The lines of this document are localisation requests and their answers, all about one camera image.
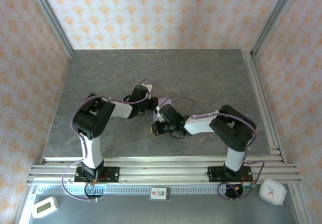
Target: wallpaper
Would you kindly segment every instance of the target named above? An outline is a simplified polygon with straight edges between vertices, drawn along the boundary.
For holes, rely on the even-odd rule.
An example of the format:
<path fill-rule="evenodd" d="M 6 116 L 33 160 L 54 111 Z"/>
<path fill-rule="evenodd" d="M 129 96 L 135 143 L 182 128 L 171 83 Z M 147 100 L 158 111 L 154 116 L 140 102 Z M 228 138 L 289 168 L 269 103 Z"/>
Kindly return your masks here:
<path fill-rule="evenodd" d="M 75 49 L 250 50 L 278 0 L 49 0 Z"/>
<path fill-rule="evenodd" d="M 322 220 L 322 0 L 290 0 L 258 58 L 287 160 Z"/>
<path fill-rule="evenodd" d="M 12 223 L 69 58 L 36 0 L 0 0 L 0 25 L 0 223 Z"/>

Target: orange pattern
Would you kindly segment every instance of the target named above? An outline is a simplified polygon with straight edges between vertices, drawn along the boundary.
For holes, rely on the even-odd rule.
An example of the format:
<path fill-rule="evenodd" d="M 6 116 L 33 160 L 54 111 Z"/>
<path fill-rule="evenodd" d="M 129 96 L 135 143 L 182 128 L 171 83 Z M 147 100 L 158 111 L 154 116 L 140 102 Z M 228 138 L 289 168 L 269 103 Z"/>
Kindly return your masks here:
<path fill-rule="evenodd" d="M 69 58 L 36 0 L 0 0 L 0 25 L 0 223 L 12 223 Z"/>
<path fill-rule="evenodd" d="M 277 3 L 277 0 L 49 1 L 75 49 L 250 50 Z"/>
<path fill-rule="evenodd" d="M 291 0 L 258 58 L 287 159 L 322 220 L 322 0 Z"/>

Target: white sticker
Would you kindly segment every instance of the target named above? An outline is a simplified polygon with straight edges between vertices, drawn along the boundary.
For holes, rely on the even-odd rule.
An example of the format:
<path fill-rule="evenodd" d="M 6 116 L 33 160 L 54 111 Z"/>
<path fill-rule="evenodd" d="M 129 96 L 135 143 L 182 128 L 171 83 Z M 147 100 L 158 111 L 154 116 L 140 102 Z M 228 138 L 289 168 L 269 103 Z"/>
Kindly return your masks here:
<path fill-rule="evenodd" d="M 151 200 L 168 200 L 168 188 L 151 187 Z"/>

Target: small white device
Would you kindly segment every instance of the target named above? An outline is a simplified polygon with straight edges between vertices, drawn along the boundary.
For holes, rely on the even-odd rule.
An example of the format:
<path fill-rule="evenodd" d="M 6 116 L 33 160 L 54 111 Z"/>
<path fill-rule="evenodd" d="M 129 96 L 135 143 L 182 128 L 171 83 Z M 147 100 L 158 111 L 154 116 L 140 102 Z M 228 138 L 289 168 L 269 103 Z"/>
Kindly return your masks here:
<path fill-rule="evenodd" d="M 272 205 L 283 204 L 285 195 L 285 187 L 272 179 L 266 179 L 260 187 L 260 197 Z"/>
<path fill-rule="evenodd" d="M 32 216 L 33 218 L 41 218 L 52 213 L 53 211 L 56 211 L 57 209 L 57 199 L 52 196 L 38 202 L 37 204 L 34 204 L 32 207 Z"/>

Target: clock face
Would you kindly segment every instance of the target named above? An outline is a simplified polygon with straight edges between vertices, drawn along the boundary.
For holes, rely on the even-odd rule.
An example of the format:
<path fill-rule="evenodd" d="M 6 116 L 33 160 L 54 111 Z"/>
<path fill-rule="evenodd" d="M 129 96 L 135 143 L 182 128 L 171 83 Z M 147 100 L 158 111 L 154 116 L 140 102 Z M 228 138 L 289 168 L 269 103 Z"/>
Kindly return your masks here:
<path fill-rule="evenodd" d="M 260 197 L 275 205 L 280 205 L 283 203 L 285 194 L 285 187 L 271 179 L 265 180 L 260 188 Z"/>

